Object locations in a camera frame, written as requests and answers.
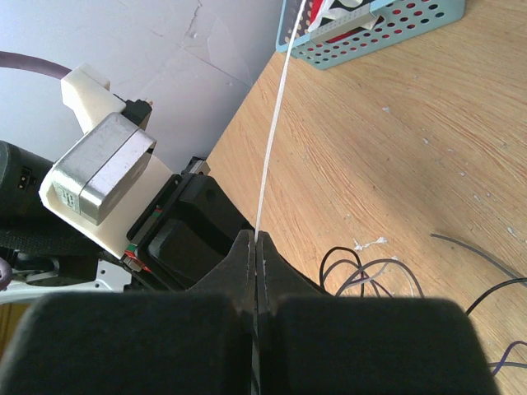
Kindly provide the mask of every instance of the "white speck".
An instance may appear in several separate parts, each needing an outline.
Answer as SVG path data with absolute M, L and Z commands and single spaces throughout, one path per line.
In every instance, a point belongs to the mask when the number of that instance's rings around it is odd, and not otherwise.
M 514 237 L 518 237 L 518 236 L 516 236 L 516 232 L 514 232 L 514 229 L 512 229 L 510 226 L 507 227 L 507 232 L 509 232 Z
M 353 239 L 353 241 L 355 242 L 355 248 L 354 248 L 355 251 L 362 251 L 363 249 L 367 249 L 372 244 L 386 244 L 386 243 L 388 243 L 388 239 L 386 239 L 383 236 L 379 237 L 379 239 L 377 239 L 376 241 L 372 241 L 372 242 L 366 243 L 364 245 L 360 245 L 359 242 L 356 239 Z

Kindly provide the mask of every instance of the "white string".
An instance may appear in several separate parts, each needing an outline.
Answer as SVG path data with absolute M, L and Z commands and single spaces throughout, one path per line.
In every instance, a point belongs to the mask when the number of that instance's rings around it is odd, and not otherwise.
M 265 151 L 265 161 L 263 162 L 262 183 L 260 185 L 260 197 L 258 201 L 258 211 L 256 213 L 256 228 L 254 230 L 254 242 L 258 241 L 258 233 L 260 230 L 260 218 L 262 216 L 262 206 L 264 205 L 265 184 L 267 183 L 267 174 L 269 168 L 269 158 L 271 157 L 271 148 L 273 148 L 274 133 L 277 129 L 278 115 L 280 114 L 280 107 L 282 106 L 283 90 L 286 86 L 287 67 L 289 66 L 289 58 L 293 49 L 293 42 L 295 41 L 296 31 L 300 25 L 300 18 L 304 13 L 305 0 L 302 0 L 300 10 L 296 16 L 295 27 L 292 30 L 289 45 L 287 46 L 286 61 L 283 65 L 282 78 L 280 79 L 280 86 L 278 87 L 277 103 L 274 106 L 273 121 L 271 122 L 271 130 L 269 131 L 269 139 L 267 141 L 267 150 Z
M 372 280 L 375 280 L 377 277 L 382 276 L 385 273 L 386 268 L 390 264 L 394 264 L 394 263 L 391 263 L 391 262 L 385 263 L 384 266 L 376 274 L 374 274 L 373 276 L 370 276 L 368 278 L 365 278 L 365 279 L 362 279 L 360 281 L 354 282 L 353 284 L 350 284 L 349 286 L 347 286 L 344 290 L 348 290 L 350 288 L 353 288 L 354 286 L 359 286 L 361 284 L 368 284 L 368 283 L 370 283 Z M 395 265 L 395 266 L 397 266 L 399 268 L 399 270 L 404 274 L 404 276 L 408 280 L 408 286 L 410 287 L 410 292 L 412 293 L 412 297 L 414 297 L 415 295 L 413 293 L 412 281 L 410 279 L 410 276 L 406 273 L 406 271 L 402 267 L 400 267 L 399 265 Z

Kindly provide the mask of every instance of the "white wall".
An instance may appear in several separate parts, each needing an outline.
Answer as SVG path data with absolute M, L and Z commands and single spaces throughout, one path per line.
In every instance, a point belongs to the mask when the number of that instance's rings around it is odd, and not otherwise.
M 274 51 L 282 0 L 0 0 L 0 50 L 87 62 L 124 99 L 154 101 L 147 131 L 181 171 L 221 136 Z M 0 69 L 0 140 L 57 160 L 82 135 L 58 80 Z

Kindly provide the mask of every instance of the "blue plastic basket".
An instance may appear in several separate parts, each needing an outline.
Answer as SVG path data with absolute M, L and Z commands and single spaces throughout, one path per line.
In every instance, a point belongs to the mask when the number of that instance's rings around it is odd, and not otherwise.
M 284 0 L 277 35 L 277 51 L 286 52 L 301 0 Z M 346 16 L 311 32 L 313 2 L 308 0 L 291 55 L 325 70 L 437 29 L 463 17 L 465 0 L 364 0 Z M 371 30 L 359 26 L 377 20 Z M 329 40 L 353 31 L 336 42 Z

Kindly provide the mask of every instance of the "wooden table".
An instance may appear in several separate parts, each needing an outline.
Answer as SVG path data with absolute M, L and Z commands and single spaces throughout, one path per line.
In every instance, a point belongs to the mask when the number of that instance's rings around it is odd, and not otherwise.
M 527 275 L 526 21 L 525 0 L 468 0 L 461 21 L 327 71 L 291 60 L 262 219 L 290 263 L 318 282 L 328 249 L 382 236 L 364 262 L 396 256 L 426 295 L 463 308 L 508 279 L 436 232 Z M 208 160 L 253 223 L 283 60 L 273 56 Z M 381 282 L 408 295 L 390 269 Z M 329 290 L 351 272 L 336 270 Z M 526 301 L 513 285 L 474 310 L 489 361 L 527 340 Z M 509 360 L 527 362 L 526 348 Z M 527 371 L 504 368 L 497 381 L 523 394 Z

